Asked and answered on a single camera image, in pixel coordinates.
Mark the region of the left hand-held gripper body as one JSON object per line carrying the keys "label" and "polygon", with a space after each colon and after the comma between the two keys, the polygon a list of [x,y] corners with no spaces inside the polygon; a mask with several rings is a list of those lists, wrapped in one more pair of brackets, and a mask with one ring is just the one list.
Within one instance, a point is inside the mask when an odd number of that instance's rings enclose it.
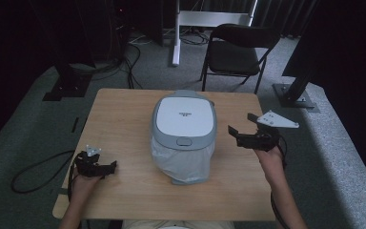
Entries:
{"label": "left hand-held gripper body", "polygon": [[80,175],[85,177],[101,177],[101,170],[109,170],[108,166],[98,164],[100,152],[100,148],[87,145],[85,150],[76,156],[74,163]]}

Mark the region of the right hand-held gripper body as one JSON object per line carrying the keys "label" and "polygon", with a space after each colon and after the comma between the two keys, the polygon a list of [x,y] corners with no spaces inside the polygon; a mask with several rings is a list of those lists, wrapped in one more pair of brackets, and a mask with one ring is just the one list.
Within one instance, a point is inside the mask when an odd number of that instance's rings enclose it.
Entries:
{"label": "right hand-held gripper body", "polygon": [[294,122],[273,111],[258,117],[255,134],[243,134],[246,137],[236,141],[238,147],[246,149],[270,151],[279,144],[280,133],[279,128],[296,129],[299,127]]}

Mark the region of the grey trash bin white lid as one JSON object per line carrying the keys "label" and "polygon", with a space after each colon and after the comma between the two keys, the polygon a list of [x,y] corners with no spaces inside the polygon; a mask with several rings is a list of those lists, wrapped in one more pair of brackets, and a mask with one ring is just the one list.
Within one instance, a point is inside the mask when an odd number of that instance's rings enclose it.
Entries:
{"label": "grey trash bin white lid", "polygon": [[162,97],[152,113],[151,142],[167,148],[190,151],[216,140],[217,118],[214,103],[194,91],[179,90]]}

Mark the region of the person's left hand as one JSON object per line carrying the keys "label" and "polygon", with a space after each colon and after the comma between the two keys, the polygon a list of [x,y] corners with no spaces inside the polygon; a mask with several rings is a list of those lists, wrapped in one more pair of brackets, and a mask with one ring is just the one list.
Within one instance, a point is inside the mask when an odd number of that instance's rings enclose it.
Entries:
{"label": "person's left hand", "polygon": [[71,181],[71,204],[83,205],[102,177],[85,177],[73,171]]}

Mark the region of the person's right hand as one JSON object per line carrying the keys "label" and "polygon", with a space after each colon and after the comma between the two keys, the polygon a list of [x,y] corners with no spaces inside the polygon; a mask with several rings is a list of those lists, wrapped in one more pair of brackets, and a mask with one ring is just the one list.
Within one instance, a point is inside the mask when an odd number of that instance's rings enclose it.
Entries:
{"label": "person's right hand", "polygon": [[277,184],[285,178],[282,154],[277,147],[270,151],[255,150],[255,153],[270,184]]}

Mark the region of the black metal stand base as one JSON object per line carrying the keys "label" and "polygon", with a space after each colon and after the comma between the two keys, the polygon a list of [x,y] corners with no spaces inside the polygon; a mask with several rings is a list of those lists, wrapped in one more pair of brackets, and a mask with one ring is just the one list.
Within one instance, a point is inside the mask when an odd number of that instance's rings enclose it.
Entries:
{"label": "black metal stand base", "polygon": [[282,107],[305,109],[309,113],[319,113],[317,105],[306,92],[311,77],[298,76],[293,83],[277,83],[273,85],[274,92]]}
{"label": "black metal stand base", "polygon": [[92,80],[91,74],[81,74],[68,64],[56,64],[58,78],[43,101],[60,101],[64,97],[84,97]]}

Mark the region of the white plastic bin liner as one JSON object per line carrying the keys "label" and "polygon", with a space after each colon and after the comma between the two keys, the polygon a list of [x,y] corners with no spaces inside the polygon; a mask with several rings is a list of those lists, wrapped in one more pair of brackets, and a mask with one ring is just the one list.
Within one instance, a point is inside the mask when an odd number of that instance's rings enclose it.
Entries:
{"label": "white plastic bin liner", "polygon": [[195,184],[209,178],[214,142],[203,149],[180,151],[162,146],[153,137],[151,150],[153,162],[173,184]]}

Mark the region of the black folding chair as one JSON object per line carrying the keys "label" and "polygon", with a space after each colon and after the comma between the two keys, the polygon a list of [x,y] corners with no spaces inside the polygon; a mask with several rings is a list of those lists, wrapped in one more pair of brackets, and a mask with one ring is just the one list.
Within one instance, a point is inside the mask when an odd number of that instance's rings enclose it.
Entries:
{"label": "black folding chair", "polygon": [[280,39],[274,28],[222,24],[213,29],[199,80],[205,91],[208,75],[243,77],[245,84],[257,76],[254,93],[259,89],[267,57]]}

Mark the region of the dark curtain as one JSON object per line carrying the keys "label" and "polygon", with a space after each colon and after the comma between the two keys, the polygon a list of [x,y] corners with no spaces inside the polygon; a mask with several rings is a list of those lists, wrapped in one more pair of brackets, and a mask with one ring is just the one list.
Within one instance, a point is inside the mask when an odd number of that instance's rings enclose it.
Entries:
{"label": "dark curtain", "polygon": [[366,166],[366,0],[318,0],[285,74],[324,89]]}

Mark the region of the white metal desk frame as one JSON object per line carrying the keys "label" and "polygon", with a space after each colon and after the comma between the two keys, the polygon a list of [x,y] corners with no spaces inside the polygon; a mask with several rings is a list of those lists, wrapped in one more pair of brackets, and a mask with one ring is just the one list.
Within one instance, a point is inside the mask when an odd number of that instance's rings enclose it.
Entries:
{"label": "white metal desk frame", "polygon": [[251,26],[254,21],[254,13],[258,0],[251,1],[251,6],[247,13],[181,10],[180,0],[175,0],[175,2],[175,35],[172,64],[177,67],[180,63],[181,26],[215,28],[219,25],[228,23]]}

